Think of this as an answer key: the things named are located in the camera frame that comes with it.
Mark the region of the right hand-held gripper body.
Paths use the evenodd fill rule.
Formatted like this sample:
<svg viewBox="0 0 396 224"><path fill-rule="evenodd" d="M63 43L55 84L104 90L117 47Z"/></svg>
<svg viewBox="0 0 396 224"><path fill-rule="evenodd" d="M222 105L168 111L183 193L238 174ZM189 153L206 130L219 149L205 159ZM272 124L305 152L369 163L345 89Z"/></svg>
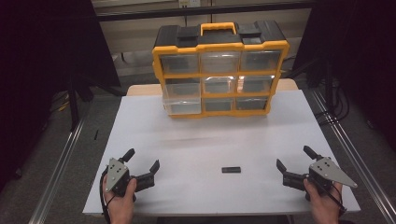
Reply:
<svg viewBox="0 0 396 224"><path fill-rule="evenodd" d="M352 180L335 162L329 157L324 157L309 165L308 179L319 186L324 186L326 182L337 182L351 188L356 188L358 184Z"/></svg>

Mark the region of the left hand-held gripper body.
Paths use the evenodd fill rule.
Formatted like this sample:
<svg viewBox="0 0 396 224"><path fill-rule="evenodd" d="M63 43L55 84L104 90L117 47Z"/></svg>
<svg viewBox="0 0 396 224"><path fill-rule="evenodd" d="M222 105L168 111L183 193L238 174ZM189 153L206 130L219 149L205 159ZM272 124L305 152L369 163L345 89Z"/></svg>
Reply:
<svg viewBox="0 0 396 224"><path fill-rule="evenodd" d="M134 178L124 163L125 160L122 158L111 158L107 166L106 191L112 191L117 197L125 196L128 184Z"/></svg>

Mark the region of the clear plastic drawer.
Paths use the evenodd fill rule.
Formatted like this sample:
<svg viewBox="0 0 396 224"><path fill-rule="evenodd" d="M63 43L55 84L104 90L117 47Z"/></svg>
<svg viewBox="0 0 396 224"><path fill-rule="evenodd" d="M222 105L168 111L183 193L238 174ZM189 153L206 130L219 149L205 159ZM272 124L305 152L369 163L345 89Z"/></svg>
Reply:
<svg viewBox="0 0 396 224"><path fill-rule="evenodd" d="M202 112L199 78L168 78L163 88L163 105L169 115Z"/></svg>

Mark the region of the person's right hand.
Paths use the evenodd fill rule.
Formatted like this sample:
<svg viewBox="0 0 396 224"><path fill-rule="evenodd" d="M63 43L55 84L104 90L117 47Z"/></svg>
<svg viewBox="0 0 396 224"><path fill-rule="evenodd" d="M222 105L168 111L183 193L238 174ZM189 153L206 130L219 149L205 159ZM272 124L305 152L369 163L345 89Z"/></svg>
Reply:
<svg viewBox="0 0 396 224"><path fill-rule="evenodd" d="M313 218L332 217L339 219L339 205L329 196L320 196L316 186L304 180L304 186L310 195L310 206Z"/></svg>

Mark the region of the person's left hand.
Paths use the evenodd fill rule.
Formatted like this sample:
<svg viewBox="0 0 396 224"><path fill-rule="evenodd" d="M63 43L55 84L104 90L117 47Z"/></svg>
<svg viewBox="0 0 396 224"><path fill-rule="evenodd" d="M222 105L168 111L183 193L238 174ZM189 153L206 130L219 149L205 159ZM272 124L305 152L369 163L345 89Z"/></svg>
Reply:
<svg viewBox="0 0 396 224"><path fill-rule="evenodd" d="M136 180L134 178L130 180L124 197L116 197L112 191L106 192L106 179L107 175L105 175L103 180L103 195L109 218L134 217L133 196L136 188Z"/></svg>

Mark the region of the black metal stand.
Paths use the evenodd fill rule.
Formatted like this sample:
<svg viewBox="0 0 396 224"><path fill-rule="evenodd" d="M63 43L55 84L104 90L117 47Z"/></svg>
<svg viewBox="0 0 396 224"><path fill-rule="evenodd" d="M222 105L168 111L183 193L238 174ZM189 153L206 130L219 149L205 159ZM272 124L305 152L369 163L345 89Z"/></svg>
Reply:
<svg viewBox="0 0 396 224"><path fill-rule="evenodd" d="M73 132L79 123L78 96L83 102L90 102L93 93L90 89L89 80L82 74L71 75L67 84L69 104L71 111L71 131Z"/></svg>
<svg viewBox="0 0 396 224"><path fill-rule="evenodd" d="M307 73L307 84L310 88L317 87L324 80L324 96L326 108L333 112L332 66L326 58L315 58Z"/></svg>

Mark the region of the dark curtain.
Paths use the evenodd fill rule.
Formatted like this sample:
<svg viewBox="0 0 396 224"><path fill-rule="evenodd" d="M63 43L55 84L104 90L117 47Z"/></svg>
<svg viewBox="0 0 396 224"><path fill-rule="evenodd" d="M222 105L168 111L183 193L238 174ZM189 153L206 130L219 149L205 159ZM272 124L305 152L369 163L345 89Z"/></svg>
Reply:
<svg viewBox="0 0 396 224"><path fill-rule="evenodd" d="M396 151L396 0L315 0L294 62L317 83L330 66Z"/></svg>
<svg viewBox="0 0 396 224"><path fill-rule="evenodd" d="M23 165L55 93L118 87L92 0L0 0L0 191Z"/></svg>

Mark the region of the set of clear organizer drawers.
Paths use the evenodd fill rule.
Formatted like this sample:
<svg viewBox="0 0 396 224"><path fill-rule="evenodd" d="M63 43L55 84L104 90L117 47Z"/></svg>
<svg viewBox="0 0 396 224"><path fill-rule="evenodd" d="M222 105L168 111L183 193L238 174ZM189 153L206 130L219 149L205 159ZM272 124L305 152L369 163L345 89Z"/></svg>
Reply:
<svg viewBox="0 0 396 224"><path fill-rule="evenodd" d="M203 114L264 110L280 56L275 49L228 50L162 55L160 62L165 80L200 79Z"/></svg>

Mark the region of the yellow and black storage organizer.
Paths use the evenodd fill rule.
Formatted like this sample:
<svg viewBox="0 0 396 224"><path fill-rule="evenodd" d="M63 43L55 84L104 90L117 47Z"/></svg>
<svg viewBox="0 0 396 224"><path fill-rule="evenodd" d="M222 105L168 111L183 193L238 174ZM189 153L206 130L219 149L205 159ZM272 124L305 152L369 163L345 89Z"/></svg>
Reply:
<svg viewBox="0 0 396 224"><path fill-rule="evenodd" d="M280 80L281 67L290 44L275 21L202 23L181 27L165 25L160 28L152 50L153 70L163 91L164 80L160 57L168 54L189 54L218 51L251 51L275 49L281 52L276 77L270 90L268 106L261 111L209 112L197 115L169 115L171 118L204 118L213 116L248 117L266 115L271 110L271 100Z"/></svg>

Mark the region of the black horizontal bar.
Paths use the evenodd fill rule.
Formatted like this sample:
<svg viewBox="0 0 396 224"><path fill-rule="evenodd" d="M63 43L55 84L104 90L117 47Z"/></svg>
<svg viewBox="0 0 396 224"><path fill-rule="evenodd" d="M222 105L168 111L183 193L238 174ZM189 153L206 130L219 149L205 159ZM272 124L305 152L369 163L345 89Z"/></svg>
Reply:
<svg viewBox="0 0 396 224"><path fill-rule="evenodd" d="M156 19L168 17L198 16L209 14L227 14L237 12L274 11L312 8L317 0L300 0L295 2L262 3L253 5L233 5L216 7L187 7L175 9L159 9L135 12L99 13L98 21L128 21L141 19Z"/></svg>

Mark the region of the aluminium floor rail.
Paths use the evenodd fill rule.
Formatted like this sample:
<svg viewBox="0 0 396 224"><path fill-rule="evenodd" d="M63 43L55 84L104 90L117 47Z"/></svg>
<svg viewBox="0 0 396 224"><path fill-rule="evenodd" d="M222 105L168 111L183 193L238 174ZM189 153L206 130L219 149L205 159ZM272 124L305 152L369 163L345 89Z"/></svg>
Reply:
<svg viewBox="0 0 396 224"><path fill-rule="evenodd" d="M68 139L64 145L60 159L57 161L55 169L52 172L49 182L42 193L28 224L45 224L45 220L60 187L66 166L70 161L70 157L79 139L85 121L85 119L81 119L73 131L68 135Z"/></svg>
<svg viewBox="0 0 396 224"><path fill-rule="evenodd" d="M379 211L388 224L396 224L396 209L390 198L376 181L374 175L363 161L360 153L351 142L339 120L327 112L327 107L325 106L325 100L322 94L319 91L312 91L312 95L320 110L325 114L326 121L330 123L333 133L350 159L350 162L358 172L364 186L368 189L371 197L374 199Z"/></svg>

